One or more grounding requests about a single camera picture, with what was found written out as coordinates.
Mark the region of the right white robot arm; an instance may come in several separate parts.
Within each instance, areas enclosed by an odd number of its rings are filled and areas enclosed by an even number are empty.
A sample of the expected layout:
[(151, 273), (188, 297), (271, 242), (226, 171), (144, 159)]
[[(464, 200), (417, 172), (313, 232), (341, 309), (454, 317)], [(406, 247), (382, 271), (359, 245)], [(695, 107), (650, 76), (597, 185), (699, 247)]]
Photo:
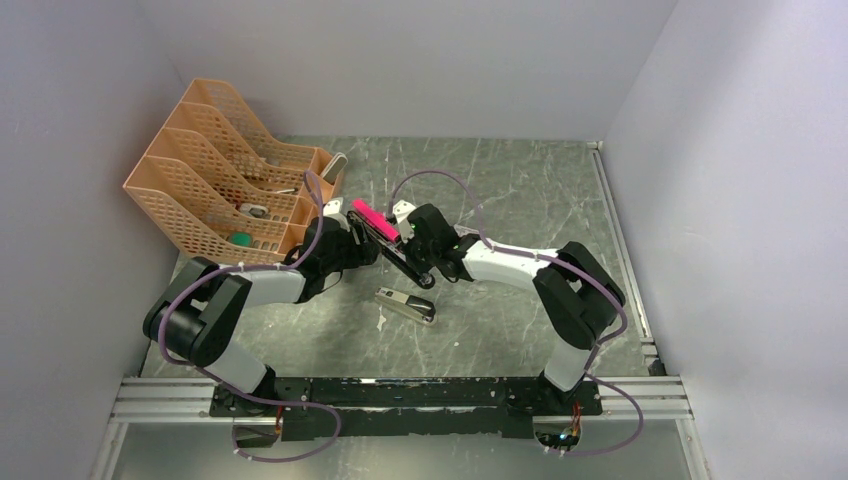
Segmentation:
[(398, 248), (413, 271), (436, 268), (452, 282), (490, 281), (536, 294), (557, 335), (542, 375), (542, 406), (562, 414), (578, 399), (601, 335), (626, 305), (624, 292), (581, 243), (559, 250), (531, 250), (498, 242), (478, 233), (461, 236), (431, 204), (399, 201), (390, 222), (399, 231)]

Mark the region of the beige black stapler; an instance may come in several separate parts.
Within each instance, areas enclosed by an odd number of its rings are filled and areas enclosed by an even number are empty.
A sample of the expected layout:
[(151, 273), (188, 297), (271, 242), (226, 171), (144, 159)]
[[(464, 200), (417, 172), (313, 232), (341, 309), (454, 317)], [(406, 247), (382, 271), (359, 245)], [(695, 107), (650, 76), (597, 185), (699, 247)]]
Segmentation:
[(375, 292), (375, 300), (381, 306), (422, 325), (433, 325), (436, 321), (434, 303), (422, 297), (381, 287)]

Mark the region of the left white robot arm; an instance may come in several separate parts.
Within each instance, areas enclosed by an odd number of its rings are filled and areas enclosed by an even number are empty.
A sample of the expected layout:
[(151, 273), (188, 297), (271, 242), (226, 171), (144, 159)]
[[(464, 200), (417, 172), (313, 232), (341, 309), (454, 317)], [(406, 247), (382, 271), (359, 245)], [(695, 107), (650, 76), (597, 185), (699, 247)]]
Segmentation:
[(280, 263), (252, 269), (194, 257), (151, 307), (142, 331), (172, 359), (237, 389), (237, 403), (261, 416), (275, 406), (276, 373), (234, 340), (243, 310), (305, 303), (326, 289), (329, 278), (370, 266), (379, 254), (363, 228), (324, 218), (310, 223), (303, 242)]

